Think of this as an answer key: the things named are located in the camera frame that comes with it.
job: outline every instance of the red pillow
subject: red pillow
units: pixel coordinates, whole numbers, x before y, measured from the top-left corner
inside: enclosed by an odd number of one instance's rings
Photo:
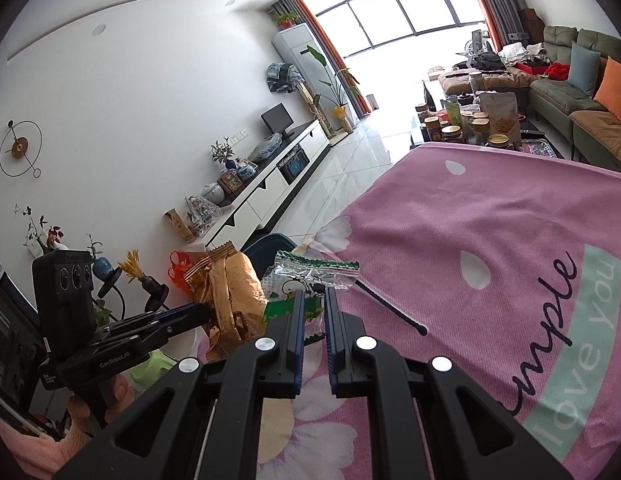
[[[555,81],[566,81],[566,79],[569,78],[570,68],[570,65],[555,62],[548,67],[545,74],[549,77],[549,79],[553,79]]]
[[[606,107],[621,123],[621,63],[610,57],[595,101]]]

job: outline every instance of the light blue pillow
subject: light blue pillow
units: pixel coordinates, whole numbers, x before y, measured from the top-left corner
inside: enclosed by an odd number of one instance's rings
[[[590,98],[593,98],[595,93],[600,57],[599,52],[588,50],[585,46],[578,45],[573,41],[568,82]]]

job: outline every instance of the mint green stripe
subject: mint green stripe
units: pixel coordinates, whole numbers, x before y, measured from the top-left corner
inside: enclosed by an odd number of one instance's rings
[[[554,344],[561,344],[563,349],[543,394],[523,424],[560,461],[584,429],[602,387],[613,352],[620,297],[621,260],[586,245],[575,312],[567,333],[573,345],[555,339]]]

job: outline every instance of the trash bin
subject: trash bin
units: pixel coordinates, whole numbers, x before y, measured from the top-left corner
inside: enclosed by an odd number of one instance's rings
[[[273,265],[277,251],[292,251],[297,245],[286,235],[271,233],[242,251],[253,264],[258,279],[262,279],[268,267]]]

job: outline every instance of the computer monitor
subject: computer monitor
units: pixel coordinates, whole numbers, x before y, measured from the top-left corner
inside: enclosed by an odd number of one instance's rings
[[[473,38],[473,54],[479,54],[484,50],[484,44],[481,41],[481,30],[473,30],[471,37]]]
[[[271,132],[282,134],[282,137],[286,137],[286,128],[292,125],[292,119],[281,103],[262,114],[262,119]]]

